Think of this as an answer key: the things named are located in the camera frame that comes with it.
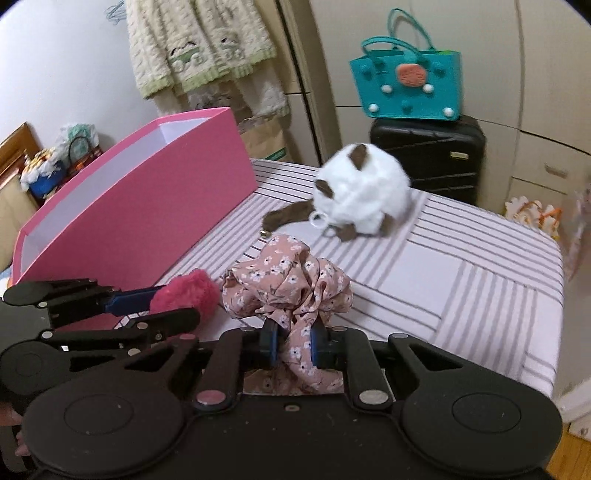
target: white stuffed cat toy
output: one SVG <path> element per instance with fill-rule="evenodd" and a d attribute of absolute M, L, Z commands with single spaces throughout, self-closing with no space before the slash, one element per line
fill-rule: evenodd
<path fill-rule="evenodd" d="M 377 235 L 387 216 L 400 220 L 410 203 L 410 180 L 398 160 L 372 144 L 339 150 L 319 170 L 310 222 Z"/>

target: blue basket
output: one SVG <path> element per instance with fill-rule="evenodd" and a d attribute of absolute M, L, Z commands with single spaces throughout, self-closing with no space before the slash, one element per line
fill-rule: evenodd
<path fill-rule="evenodd" d="M 57 169 L 48 177 L 41 177 L 35 183 L 29 185 L 29 189 L 33 196 L 38 199 L 42 199 L 45 195 L 56 188 L 60 182 L 66 178 L 68 173 L 67 168 L 64 167 L 63 163 L 58 162 L 56 164 Z"/>
<path fill-rule="evenodd" d="M 423 35 L 429 48 L 417 47 L 395 37 L 394 17 L 402 13 Z M 355 85 L 365 115 L 372 118 L 457 120 L 462 103 L 460 53 L 437 50 L 431 38 L 412 15 L 394 8 L 388 17 L 387 37 L 371 37 L 361 44 L 363 57 L 351 60 Z M 372 50 L 373 44 L 390 44 Z M 404 82 L 399 67 L 414 66 L 425 74 L 423 85 Z"/>

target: cabinet door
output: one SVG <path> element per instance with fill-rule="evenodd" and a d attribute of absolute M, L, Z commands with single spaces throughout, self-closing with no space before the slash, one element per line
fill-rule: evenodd
<path fill-rule="evenodd" d="M 255 0 L 255 4 L 277 48 L 277 58 L 274 60 L 274 66 L 283 89 L 286 93 L 301 92 L 296 67 L 291 58 L 290 46 L 275 0 Z"/>
<path fill-rule="evenodd" d="M 511 188 L 507 195 L 507 202 L 510 202 L 513 197 L 519 198 L 521 196 L 527 197 L 530 201 L 539 200 L 544 207 L 552 205 L 556 208 L 561 207 L 562 202 L 566 198 L 564 193 L 546 189 L 528 181 L 511 179 Z"/>
<path fill-rule="evenodd" d="M 291 158 L 296 162 L 311 167 L 320 166 L 312 128 L 306 114 L 306 104 L 302 93 L 292 93 L 287 96 L 291 113 L 279 119 L 285 133 L 285 142 Z"/>
<path fill-rule="evenodd" d="M 521 53 L 514 0 L 412 0 L 412 5 L 437 48 L 462 54 L 462 112 L 517 127 Z"/>
<path fill-rule="evenodd" d="M 564 0 L 519 0 L 525 87 L 521 128 L 591 153 L 591 27 Z"/>
<path fill-rule="evenodd" d="M 511 181 L 519 130 L 489 122 L 478 124 L 486 137 L 486 153 L 480 172 L 477 205 L 501 213 Z"/>
<path fill-rule="evenodd" d="M 581 189 L 591 176 L 591 157 L 545 138 L 519 134 L 513 176 L 558 192 Z"/>
<path fill-rule="evenodd" d="M 310 0 L 320 34 L 336 106 L 360 106 L 349 61 L 363 56 L 361 42 L 387 35 L 388 13 L 393 7 L 410 10 L 409 0 Z M 397 36 L 415 44 L 414 29 L 401 22 Z"/>

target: human hand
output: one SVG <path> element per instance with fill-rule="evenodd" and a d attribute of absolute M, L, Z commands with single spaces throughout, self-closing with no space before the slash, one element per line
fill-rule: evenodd
<path fill-rule="evenodd" d="M 22 417 L 14 411 L 10 403 L 0 402 L 0 426 L 2 427 L 14 427 L 20 425 Z M 22 432 L 17 433 L 17 449 L 14 454 L 17 456 L 28 456 L 30 455 L 27 445 L 25 445 L 22 439 Z"/>

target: pink fluffy pompom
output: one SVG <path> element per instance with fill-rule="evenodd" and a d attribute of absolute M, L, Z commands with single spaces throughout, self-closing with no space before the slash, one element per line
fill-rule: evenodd
<path fill-rule="evenodd" d="M 213 316 L 220 299 L 220 290 L 203 270 L 173 278 L 156 292 L 150 302 L 150 313 L 192 307 L 201 315 L 201 321 Z"/>

